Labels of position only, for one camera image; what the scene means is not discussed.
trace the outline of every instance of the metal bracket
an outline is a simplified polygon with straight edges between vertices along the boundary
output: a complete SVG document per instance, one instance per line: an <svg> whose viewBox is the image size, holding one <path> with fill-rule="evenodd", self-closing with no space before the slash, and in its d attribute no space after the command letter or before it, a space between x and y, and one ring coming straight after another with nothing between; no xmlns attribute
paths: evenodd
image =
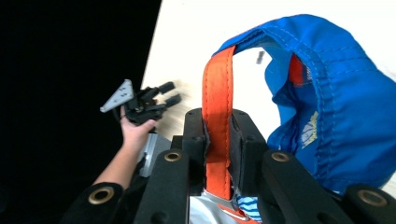
<svg viewBox="0 0 396 224"><path fill-rule="evenodd" d="M129 79L125 79L120 87L113 93L110 99L100 107L100 111L106 113L107 111L122 105L130 100L134 99L134 89L132 82Z"/></svg>
<svg viewBox="0 0 396 224"><path fill-rule="evenodd" d="M157 139L158 139L157 133L149 133L148 141L139 155L138 160L140 161L141 159L143 159L143 157L146 154L145 165L142 169L140 169L140 173L139 173L143 177L149 177L151 174L150 167L152 166L151 164L155 162L155 158L153 158L153 154L154 154L155 144L157 143Z"/></svg>

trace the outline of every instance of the human hand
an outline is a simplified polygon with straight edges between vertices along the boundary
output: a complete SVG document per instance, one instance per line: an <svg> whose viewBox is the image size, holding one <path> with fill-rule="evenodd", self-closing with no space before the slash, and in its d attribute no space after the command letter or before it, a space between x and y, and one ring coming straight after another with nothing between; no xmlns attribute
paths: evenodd
<svg viewBox="0 0 396 224"><path fill-rule="evenodd" d="M145 123L136 126L125 117L125 110L122 106L120 109L120 125L122 129L123 145L122 147L129 150L140 150L147 143L149 131L155 127L157 121L149 119Z"/></svg>

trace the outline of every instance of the blue backpack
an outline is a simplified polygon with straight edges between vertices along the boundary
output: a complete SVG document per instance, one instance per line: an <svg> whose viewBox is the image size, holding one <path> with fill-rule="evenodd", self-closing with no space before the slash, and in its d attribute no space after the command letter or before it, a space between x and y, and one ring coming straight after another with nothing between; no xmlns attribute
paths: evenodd
<svg viewBox="0 0 396 224"><path fill-rule="evenodd" d="M326 189L381 187L396 170L396 83L346 30L312 15L285 17L226 41L215 53L262 47L281 125L271 149L295 155Z"/></svg>

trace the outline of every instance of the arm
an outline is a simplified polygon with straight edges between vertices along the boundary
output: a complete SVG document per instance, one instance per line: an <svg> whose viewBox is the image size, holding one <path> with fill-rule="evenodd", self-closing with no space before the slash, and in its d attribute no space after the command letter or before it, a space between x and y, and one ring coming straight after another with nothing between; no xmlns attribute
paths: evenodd
<svg viewBox="0 0 396 224"><path fill-rule="evenodd" d="M148 120L140 126L135 126L124 116L121 108L120 125L122 129L123 144L107 168L98 176L93 184L110 182L120 184L127 189L137 164L140 150L146 144L149 131L154 128L155 120Z"/></svg>

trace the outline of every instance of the black plastic part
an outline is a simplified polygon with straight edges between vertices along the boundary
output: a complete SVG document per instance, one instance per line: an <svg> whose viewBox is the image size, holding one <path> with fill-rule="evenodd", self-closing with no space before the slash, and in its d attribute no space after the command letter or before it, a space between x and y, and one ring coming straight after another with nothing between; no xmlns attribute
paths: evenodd
<svg viewBox="0 0 396 224"><path fill-rule="evenodd" d="M186 113L182 149L190 158L190 195L200 196L205 185L205 136L201 108Z"/></svg>
<svg viewBox="0 0 396 224"><path fill-rule="evenodd" d="M144 108L142 111L128 110L125 116L126 118L136 125L140 125L149 119L161 119L163 117L163 112L166 110L165 105L153 105Z"/></svg>
<svg viewBox="0 0 396 224"><path fill-rule="evenodd" d="M171 142L171 148L182 149L183 147L183 135L174 135Z"/></svg>
<svg viewBox="0 0 396 224"><path fill-rule="evenodd" d="M367 185L353 185L346 189L342 206L355 223L393 224L396 219L396 200L385 191Z"/></svg>
<svg viewBox="0 0 396 224"><path fill-rule="evenodd" d="M148 181L146 177L134 176L131 187L124 191L108 224L133 223Z"/></svg>
<svg viewBox="0 0 396 224"><path fill-rule="evenodd" d="M165 150L155 161L135 224L189 222L189 157L179 149Z"/></svg>
<svg viewBox="0 0 396 224"><path fill-rule="evenodd" d="M133 98L132 100L130 100L130 101L128 101L128 102L126 102L125 104L124 104L124 108L126 109L126 110L133 110L133 111L135 111L137 108L139 108L139 102L137 101L137 99L136 98Z"/></svg>
<svg viewBox="0 0 396 224"><path fill-rule="evenodd" d="M285 223L353 223L291 154L266 151L262 157L262 177L274 194ZM261 190L260 198L265 200L264 194ZM260 214L268 216L262 210Z"/></svg>
<svg viewBox="0 0 396 224"><path fill-rule="evenodd" d="M142 101L143 103L149 103L156 95L158 95L158 93L158 88L146 88L145 90L139 92L137 97L139 98L139 101Z"/></svg>
<svg viewBox="0 0 396 224"><path fill-rule="evenodd" d="M176 105L176 104L180 103L180 101L181 101L180 94L174 95L174 96L170 97L169 99L165 100L166 107L171 107L172 105Z"/></svg>
<svg viewBox="0 0 396 224"><path fill-rule="evenodd" d="M166 82L165 84L162 84L160 87L158 87L159 91L162 94L167 93L174 88L175 88L175 84L173 82Z"/></svg>
<svg viewBox="0 0 396 224"><path fill-rule="evenodd" d="M242 196L256 197L259 194L262 155L269 148L253 120L244 111L233 110L233 127L241 135L240 146L230 148L231 165L234 166L230 169L233 184Z"/></svg>
<svg viewBox="0 0 396 224"><path fill-rule="evenodd" d="M280 211L269 185L264 178L259 179L260 193L257 206L262 217L262 223L285 223L285 217Z"/></svg>

